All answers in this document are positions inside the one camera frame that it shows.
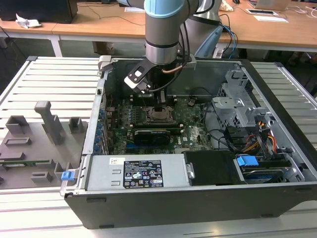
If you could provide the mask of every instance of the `barcode sticker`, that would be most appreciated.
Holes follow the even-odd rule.
[[[111,157],[109,160],[110,165],[123,165],[125,161],[125,158],[121,157]]]

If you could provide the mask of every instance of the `blue cable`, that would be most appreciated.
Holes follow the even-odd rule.
[[[229,59],[231,59],[231,57],[232,57],[232,54],[233,54],[233,52],[234,52],[234,50],[236,49],[236,43],[235,43],[235,38],[234,38],[234,34],[231,32],[231,30],[228,28],[228,27],[226,27],[225,25],[222,25],[226,30],[227,30],[227,32],[233,37],[233,48],[232,48],[232,52],[231,52],[231,54],[230,54],[230,56],[229,56]]]

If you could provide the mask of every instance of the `motherboard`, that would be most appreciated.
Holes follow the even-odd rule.
[[[107,127],[110,154],[180,154],[211,150],[204,127],[205,103],[178,98],[173,106],[159,109],[140,100],[108,100]]]

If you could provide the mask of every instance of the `computer case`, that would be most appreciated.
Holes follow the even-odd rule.
[[[78,11],[77,0],[0,0],[0,18],[15,20],[17,13],[40,22],[71,23]]]

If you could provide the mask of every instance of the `floor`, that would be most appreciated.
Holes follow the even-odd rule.
[[[48,40],[10,39],[7,44],[7,49],[0,50],[0,92],[6,88],[10,80],[15,76],[25,61],[24,56],[17,46],[26,57],[54,57],[53,48]],[[61,45],[64,57],[99,57],[98,54],[94,53],[92,42],[62,41]],[[143,44],[114,43],[114,48],[114,54],[116,56],[140,57],[145,54]],[[250,61],[264,61],[262,57],[265,54],[265,51],[248,50],[247,52]],[[311,79],[306,85],[306,89],[311,91],[317,83],[317,67],[305,63],[305,60],[308,59],[307,56],[304,56],[296,67],[290,67],[287,64],[287,61],[292,54],[292,52],[272,51],[266,61],[281,62],[302,85],[306,85],[307,81]],[[233,58],[237,57],[238,52],[236,51]]]

